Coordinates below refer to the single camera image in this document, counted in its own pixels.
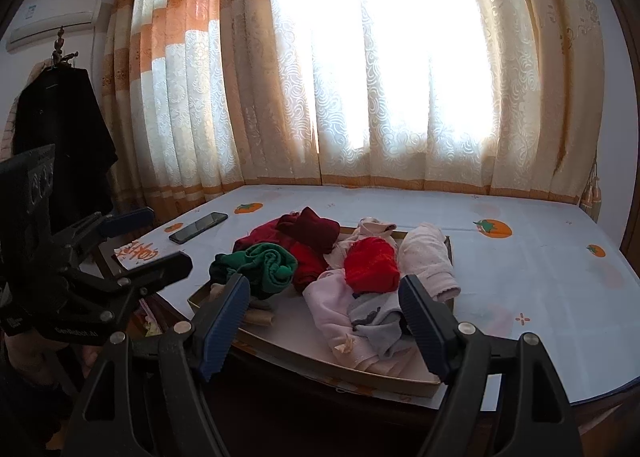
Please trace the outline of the bright red underwear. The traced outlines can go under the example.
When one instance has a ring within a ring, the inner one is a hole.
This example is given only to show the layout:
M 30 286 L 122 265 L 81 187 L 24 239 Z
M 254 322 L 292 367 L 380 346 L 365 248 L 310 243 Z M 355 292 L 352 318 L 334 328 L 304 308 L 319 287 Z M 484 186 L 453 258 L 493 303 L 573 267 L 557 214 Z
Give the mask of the bright red underwear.
M 399 286 L 396 251 L 382 238 L 356 241 L 347 251 L 344 271 L 346 284 L 355 295 L 393 292 Z

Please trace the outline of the dark red underwear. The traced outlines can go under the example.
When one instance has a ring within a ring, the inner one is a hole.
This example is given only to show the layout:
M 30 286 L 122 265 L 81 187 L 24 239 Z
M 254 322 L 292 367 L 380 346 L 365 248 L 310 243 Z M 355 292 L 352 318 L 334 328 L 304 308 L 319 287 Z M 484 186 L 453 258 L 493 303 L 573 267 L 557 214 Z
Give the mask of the dark red underwear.
M 340 234 L 340 224 L 306 206 L 300 212 L 284 214 L 257 226 L 235 241 L 233 251 L 244 251 L 257 243 L 275 243 L 288 250 L 297 261 L 292 284 L 301 295 L 328 268 L 324 256 L 332 251 Z

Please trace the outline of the pale pink underwear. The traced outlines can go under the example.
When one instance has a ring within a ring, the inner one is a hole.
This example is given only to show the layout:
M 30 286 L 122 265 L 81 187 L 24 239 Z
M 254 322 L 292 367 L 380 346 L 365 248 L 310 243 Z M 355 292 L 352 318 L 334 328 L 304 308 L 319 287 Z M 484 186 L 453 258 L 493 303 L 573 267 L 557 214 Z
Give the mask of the pale pink underwear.
M 401 275 L 416 276 L 435 301 L 445 303 L 460 295 L 446 236 L 437 226 L 421 223 L 408 232 L 399 245 L 397 258 Z

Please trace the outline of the grey underwear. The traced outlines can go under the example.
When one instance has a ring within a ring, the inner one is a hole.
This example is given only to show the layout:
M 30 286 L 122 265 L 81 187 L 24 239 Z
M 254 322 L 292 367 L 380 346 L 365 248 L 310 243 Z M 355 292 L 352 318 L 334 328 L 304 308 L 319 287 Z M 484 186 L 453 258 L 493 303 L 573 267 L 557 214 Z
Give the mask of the grey underwear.
M 380 359 L 390 359 L 413 347 L 398 293 L 363 293 L 347 307 L 355 335 L 366 338 Z

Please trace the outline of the pink dotted underwear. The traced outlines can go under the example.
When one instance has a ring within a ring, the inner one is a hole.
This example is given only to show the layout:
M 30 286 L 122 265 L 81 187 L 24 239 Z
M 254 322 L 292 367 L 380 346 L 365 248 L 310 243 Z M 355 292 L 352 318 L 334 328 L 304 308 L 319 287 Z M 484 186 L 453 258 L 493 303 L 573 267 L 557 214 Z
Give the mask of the pink dotted underwear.
M 350 233 L 338 235 L 338 239 L 330 253 L 324 255 L 330 269 L 342 269 L 349 249 L 357 241 L 366 238 L 378 238 L 386 241 L 397 252 L 397 243 L 393 237 L 397 225 L 380 221 L 374 217 L 363 217 Z

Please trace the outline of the white patterned table cover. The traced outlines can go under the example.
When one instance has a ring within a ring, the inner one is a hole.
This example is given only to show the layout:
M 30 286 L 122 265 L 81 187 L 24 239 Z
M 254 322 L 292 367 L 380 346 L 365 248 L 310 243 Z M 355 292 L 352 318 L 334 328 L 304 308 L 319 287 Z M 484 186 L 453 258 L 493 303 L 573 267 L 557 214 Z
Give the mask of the white patterned table cover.
M 460 321 L 488 335 L 536 333 L 571 402 L 600 399 L 639 381 L 639 281 L 605 232 L 577 206 L 548 201 L 393 189 L 244 186 L 115 251 L 132 269 L 169 255 L 178 227 L 212 212 L 226 221 L 184 246 L 191 275 L 164 299 L 190 316 L 191 295 L 207 281 L 215 255 L 283 214 L 304 208 L 354 227 L 363 217 L 409 232 L 439 227 L 452 244 Z

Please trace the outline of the black hanging coat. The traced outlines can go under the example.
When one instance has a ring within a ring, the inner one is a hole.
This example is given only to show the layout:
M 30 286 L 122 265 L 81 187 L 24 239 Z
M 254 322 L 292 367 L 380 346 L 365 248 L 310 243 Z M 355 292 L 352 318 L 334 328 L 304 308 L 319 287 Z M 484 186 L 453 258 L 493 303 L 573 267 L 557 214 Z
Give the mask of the black hanging coat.
M 52 232 L 113 210 L 107 175 L 118 157 L 87 70 L 43 70 L 18 98 L 14 125 L 13 154 L 54 146 Z

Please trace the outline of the black smartphone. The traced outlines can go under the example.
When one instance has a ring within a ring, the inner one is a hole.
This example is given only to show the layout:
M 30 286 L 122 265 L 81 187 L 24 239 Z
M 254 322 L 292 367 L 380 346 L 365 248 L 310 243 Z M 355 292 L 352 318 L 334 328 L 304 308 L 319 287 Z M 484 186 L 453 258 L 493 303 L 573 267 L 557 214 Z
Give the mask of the black smartphone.
M 213 229 L 214 227 L 220 225 L 221 223 L 224 223 L 224 221 L 227 220 L 227 213 L 212 212 L 203 215 L 195 222 L 178 229 L 178 231 L 175 231 L 174 233 L 171 233 L 169 235 L 169 240 L 173 243 L 177 243 L 177 245 L 184 245 L 193 238 L 198 237 L 198 235 L 203 234 L 209 229 Z

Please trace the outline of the green underwear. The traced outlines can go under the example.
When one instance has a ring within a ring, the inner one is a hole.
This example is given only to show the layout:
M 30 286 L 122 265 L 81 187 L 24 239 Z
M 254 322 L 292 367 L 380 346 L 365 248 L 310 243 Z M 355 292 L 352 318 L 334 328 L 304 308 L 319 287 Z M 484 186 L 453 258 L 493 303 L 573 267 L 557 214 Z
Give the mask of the green underwear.
M 214 284 L 227 284 L 234 275 L 250 283 L 250 295 L 267 300 L 292 284 L 298 263 L 294 255 L 275 243 L 256 243 L 241 251 L 219 253 L 209 266 Z

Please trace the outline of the light pink underwear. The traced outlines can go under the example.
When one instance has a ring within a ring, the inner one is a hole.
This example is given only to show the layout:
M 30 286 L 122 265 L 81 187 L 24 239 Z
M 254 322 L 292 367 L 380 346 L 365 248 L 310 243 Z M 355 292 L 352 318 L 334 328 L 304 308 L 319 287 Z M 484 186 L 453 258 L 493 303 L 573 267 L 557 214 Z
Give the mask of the light pink underwear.
M 407 351 L 380 359 L 366 338 L 355 335 L 347 316 L 347 307 L 358 295 L 346 284 L 344 269 L 329 269 L 303 291 L 314 325 L 342 366 L 398 377 L 418 353 L 416 342 Z

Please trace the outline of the beige orange lace curtain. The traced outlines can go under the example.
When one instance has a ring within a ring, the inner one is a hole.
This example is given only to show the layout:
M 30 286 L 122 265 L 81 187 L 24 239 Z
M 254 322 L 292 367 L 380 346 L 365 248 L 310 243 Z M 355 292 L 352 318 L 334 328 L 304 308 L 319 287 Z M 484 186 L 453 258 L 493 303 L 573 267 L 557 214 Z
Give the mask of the beige orange lace curtain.
M 594 0 L 115 0 L 122 209 L 246 184 L 534 198 L 597 216 Z

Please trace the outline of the tan beige underwear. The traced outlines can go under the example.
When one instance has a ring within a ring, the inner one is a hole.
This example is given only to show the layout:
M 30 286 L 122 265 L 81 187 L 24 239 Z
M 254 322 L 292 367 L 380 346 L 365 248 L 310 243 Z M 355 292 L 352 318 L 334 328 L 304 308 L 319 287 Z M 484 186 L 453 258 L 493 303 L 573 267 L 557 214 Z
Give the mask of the tan beige underwear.
M 213 283 L 210 286 L 207 301 L 213 302 L 224 292 L 224 285 Z M 266 302 L 252 300 L 248 304 L 244 314 L 244 323 L 260 327 L 271 327 L 276 315 L 274 315 L 272 307 Z

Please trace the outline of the shallow cardboard box tray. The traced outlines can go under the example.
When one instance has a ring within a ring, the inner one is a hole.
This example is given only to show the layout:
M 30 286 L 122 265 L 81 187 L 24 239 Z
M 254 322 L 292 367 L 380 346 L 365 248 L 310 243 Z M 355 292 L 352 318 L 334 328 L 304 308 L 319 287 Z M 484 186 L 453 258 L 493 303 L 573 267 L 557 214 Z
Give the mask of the shallow cardboard box tray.
M 398 231 L 398 229 L 393 233 L 397 243 L 396 259 L 399 245 L 407 234 L 408 232 Z M 446 246 L 452 263 L 451 243 L 448 236 L 446 236 Z M 356 388 L 369 388 L 397 395 L 421 397 L 434 395 L 439 380 L 427 370 L 419 350 L 398 377 L 344 367 L 337 362 L 329 344 L 314 325 L 314 318 L 311 316 L 303 293 L 299 295 L 294 287 L 288 287 L 269 299 L 267 303 L 276 315 L 273 325 L 260 327 L 244 323 L 238 338 L 245 351 L 254 351 L 264 359 L 274 359 L 279 364 L 292 365 L 304 373 L 311 373 L 320 378 L 344 381 Z

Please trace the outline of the wooden coat rack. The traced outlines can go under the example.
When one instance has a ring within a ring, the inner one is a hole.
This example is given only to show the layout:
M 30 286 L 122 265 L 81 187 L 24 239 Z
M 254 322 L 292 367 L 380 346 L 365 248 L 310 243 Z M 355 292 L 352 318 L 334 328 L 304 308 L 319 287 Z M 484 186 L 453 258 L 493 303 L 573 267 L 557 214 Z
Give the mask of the wooden coat rack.
M 65 53 L 64 50 L 64 39 L 65 29 L 61 26 L 58 29 L 58 33 L 56 34 L 56 40 L 54 42 L 53 52 L 51 55 L 51 67 L 71 67 L 73 66 L 74 60 L 79 56 L 78 52 L 73 53 Z

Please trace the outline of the white wall air conditioner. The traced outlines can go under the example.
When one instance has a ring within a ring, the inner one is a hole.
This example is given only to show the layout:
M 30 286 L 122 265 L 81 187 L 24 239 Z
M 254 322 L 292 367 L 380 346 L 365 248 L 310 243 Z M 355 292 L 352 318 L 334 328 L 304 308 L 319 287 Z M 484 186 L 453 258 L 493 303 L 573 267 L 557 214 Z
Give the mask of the white wall air conditioner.
M 38 0 L 20 9 L 10 25 L 6 50 L 12 52 L 49 36 L 91 29 L 98 21 L 102 0 Z

